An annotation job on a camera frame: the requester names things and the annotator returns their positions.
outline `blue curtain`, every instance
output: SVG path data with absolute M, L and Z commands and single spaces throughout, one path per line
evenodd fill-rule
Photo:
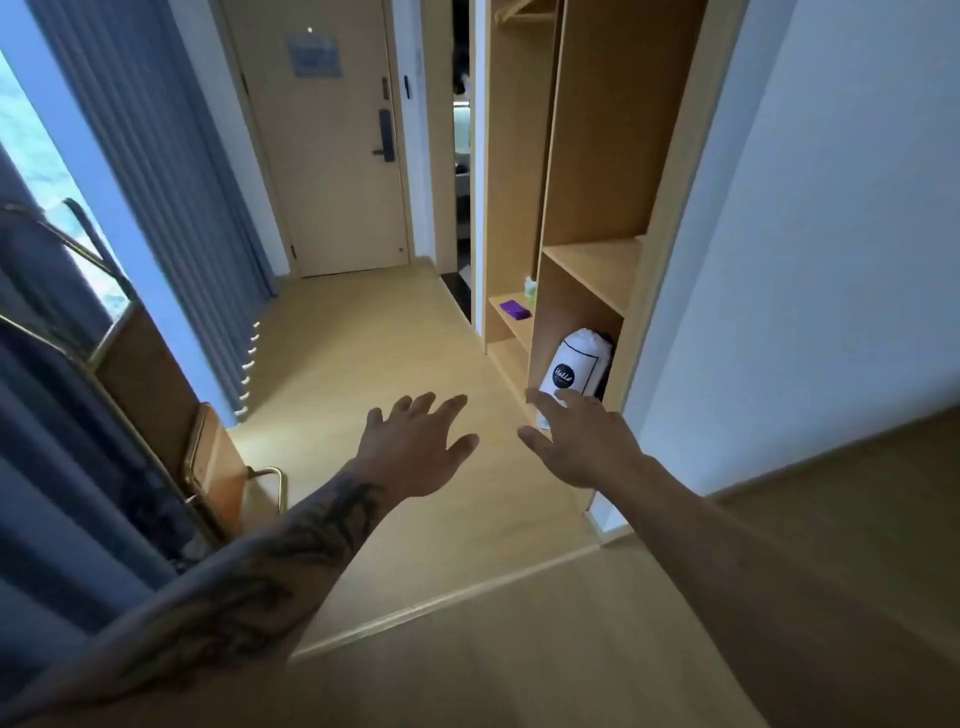
M 0 201 L 34 201 L 0 150 Z M 109 316 L 53 235 L 0 211 L 0 312 L 90 352 Z M 88 381 L 0 323 L 0 702 L 185 568 L 183 504 Z
M 166 0 L 30 0 L 224 391 L 273 279 Z

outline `purple object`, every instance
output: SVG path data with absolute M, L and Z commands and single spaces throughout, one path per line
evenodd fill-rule
M 519 303 L 510 299 L 500 304 L 500 308 L 506 311 L 511 318 L 517 319 L 518 321 L 523 321 L 523 319 L 530 318 L 530 311 L 521 306 Z

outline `door handle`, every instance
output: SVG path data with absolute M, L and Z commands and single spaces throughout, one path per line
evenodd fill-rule
M 383 147 L 381 149 L 374 149 L 373 153 L 378 157 L 383 157 L 384 161 L 395 161 L 394 122 L 389 109 L 380 110 L 380 139 Z

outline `window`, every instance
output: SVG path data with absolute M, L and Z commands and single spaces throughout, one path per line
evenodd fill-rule
M 84 229 L 62 201 L 76 200 L 107 245 L 106 237 L 93 212 L 77 188 L 73 177 L 60 157 L 53 139 L 43 127 L 34 107 L 13 75 L 7 60 L 0 53 L 0 144 L 47 216 L 47 220 L 88 250 L 96 253 Z M 117 281 L 78 255 L 72 254 L 97 298 L 115 321 L 129 303 Z

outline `drawstring bag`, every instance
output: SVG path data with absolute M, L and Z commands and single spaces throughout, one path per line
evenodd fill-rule
M 558 389 L 572 389 L 585 397 L 592 397 L 607 373 L 612 351 L 610 342 L 595 331 L 589 328 L 574 331 L 560 343 L 553 355 L 540 391 L 553 397 Z M 537 413 L 537 426 L 550 428 L 550 423 L 540 412 Z

